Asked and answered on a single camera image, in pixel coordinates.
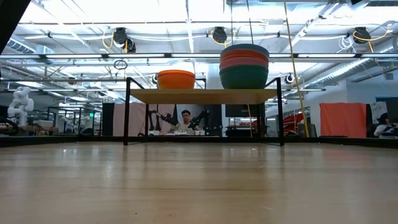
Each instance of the ceiling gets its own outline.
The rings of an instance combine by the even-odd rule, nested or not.
[[[36,49],[38,45],[46,46],[55,54],[121,53],[123,49],[114,45],[107,49],[103,45],[103,35],[106,37],[105,43],[110,45],[110,37],[115,28],[125,27],[128,35],[134,39],[137,53],[220,53],[225,46],[215,43],[210,33],[214,27],[221,26],[224,27],[229,41],[233,37],[234,44],[251,44],[253,37],[254,44],[265,47],[270,53],[283,52],[289,46],[283,2],[249,0],[249,12],[243,2],[246,1],[234,0],[231,13],[230,0],[32,0],[12,38],[32,49]],[[347,53],[353,49],[357,52],[369,52],[367,44],[352,44],[352,47],[342,49],[339,42],[343,36],[352,35],[354,28],[358,26],[366,27],[372,38],[383,36],[390,24],[386,37],[373,42],[377,46],[395,35],[398,29],[395,22],[396,7],[334,4],[334,10],[319,19],[323,10],[331,5],[333,4],[324,0],[287,1],[292,38],[308,27],[303,37],[294,44],[294,52]],[[21,54],[9,47],[3,53]],[[24,68],[39,75],[32,75],[31,79],[43,78],[45,67],[47,73],[53,73],[51,78],[57,79],[110,79],[115,78],[117,72],[113,70],[109,73],[109,69],[113,68],[112,60],[109,61],[109,68],[96,60],[84,59],[80,62],[89,63],[88,66],[57,65],[67,62],[64,60],[42,66],[32,66],[34,63],[31,60],[26,62],[15,59],[5,62],[18,67],[24,67],[25,64]],[[120,71],[118,77],[136,77],[145,88],[153,88],[150,79],[161,70],[177,68],[206,77],[208,64],[217,63],[214,60],[172,58],[129,59],[127,62],[128,68]],[[298,62],[297,73],[300,75],[314,65],[317,63]],[[273,62],[269,65],[269,78],[292,72],[293,66],[288,62]],[[104,88],[124,88],[124,83],[121,82],[100,83]],[[83,88],[81,85],[82,83],[77,83],[68,88]],[[203,83],[196,85],[196,88],[203,87]]]

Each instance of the man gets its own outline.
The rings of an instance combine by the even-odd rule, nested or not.
[[[178,123],[176,126],[172,126],[170,129],[170,132],[178,131],[178,132],[192,132],[193,129],[189,128],[189,125],[191,124],[191,112],[189,110],[183,110],[181,112],[182,115],[182,122]],[[199,126],[194,127],[194,130],[196,131],[201,131],[201,128]]]

